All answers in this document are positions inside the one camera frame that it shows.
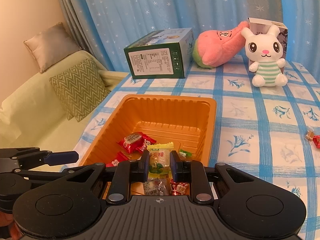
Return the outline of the left hand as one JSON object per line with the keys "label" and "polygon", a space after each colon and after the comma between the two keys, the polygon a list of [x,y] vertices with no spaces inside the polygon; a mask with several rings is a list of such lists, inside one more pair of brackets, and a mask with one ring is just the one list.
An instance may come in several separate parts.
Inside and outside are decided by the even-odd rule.
{"label": "left hand", "polygon": [[0,212],[1,239],[21,239],[22,234],[14,222],[12,214]]}

